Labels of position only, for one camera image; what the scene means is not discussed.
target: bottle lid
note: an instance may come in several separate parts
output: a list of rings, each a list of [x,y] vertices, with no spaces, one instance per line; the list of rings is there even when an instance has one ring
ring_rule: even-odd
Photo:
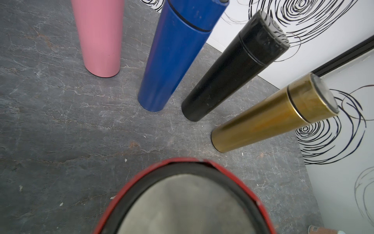
[[[229,5],[229,0],[167,1],[181,20],[189,26],[205,32],[214,28]]]
[[[299,115],[308,123],[336,116],[338,104],[321,78],[308,73],[287,87],[290,101]]]
[[[261,10],[250,18],[239,36],[249,55],[263,66],[275,61],[289,48],[286,34]]]

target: blue tumbler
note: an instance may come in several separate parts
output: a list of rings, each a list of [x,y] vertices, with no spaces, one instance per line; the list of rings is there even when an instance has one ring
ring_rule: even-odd
[[[160,111],[208,39],[229,0],[166,0],[153,38],[138,100]]]

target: metal bottom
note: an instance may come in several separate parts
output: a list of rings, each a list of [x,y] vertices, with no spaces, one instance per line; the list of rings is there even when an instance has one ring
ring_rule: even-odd
[[[134,203],[118,234],[254,234],[243,207],[214,181],[179,174],[154,184]]]

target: gold tumbler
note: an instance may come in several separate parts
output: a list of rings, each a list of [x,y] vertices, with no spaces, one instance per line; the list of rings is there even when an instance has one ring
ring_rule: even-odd
[[[309,73],[212,132],[214,147],[228,152],[338,115],[331,91]]]

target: cylinder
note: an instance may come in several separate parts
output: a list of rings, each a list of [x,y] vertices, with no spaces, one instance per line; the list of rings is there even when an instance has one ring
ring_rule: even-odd
[[[164,108],[228,4],[165,1],[138,94],[142,107],[153,112]]]
[[[217,127],[212,143],[225,153],[338,113],[331,91],[318,76],[309,73]]]
[[[308,227],[308,234],[345,234],[345,232],[310,225]]]
[[[260,199],[207,159],[170,158],[139,172],[93,234],[276,234]]]
[[[258,11],[183,101],[184,116],[199,121],[288,48],[280,27]]]
[[[89,72],[111,77],[120,70],[125,0],[71,0],[83,62]]]

